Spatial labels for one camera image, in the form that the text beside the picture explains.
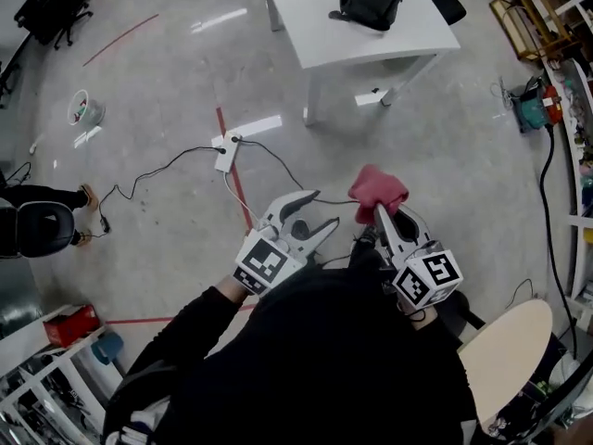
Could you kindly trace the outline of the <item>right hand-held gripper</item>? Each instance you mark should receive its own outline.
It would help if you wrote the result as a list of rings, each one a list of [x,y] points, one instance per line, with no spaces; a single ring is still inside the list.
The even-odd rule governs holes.
[[[463,275],[452,251],[432,237],[424,219],[403,204],[393,219],[381,203],[373,216],[387,254],[386,295],[399,294],[409,308],[426,308],[447,299]]]

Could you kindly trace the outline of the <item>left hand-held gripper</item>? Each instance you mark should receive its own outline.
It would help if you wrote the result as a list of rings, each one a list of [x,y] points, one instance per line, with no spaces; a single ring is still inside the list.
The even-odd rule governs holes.
[[[333,218],[309,232],[298,215],[320,190],[301,190],[279,197],[245,237],[237,257],[233,279],[249,295],[265,296],[303,269],[308,257],[336,230]]]

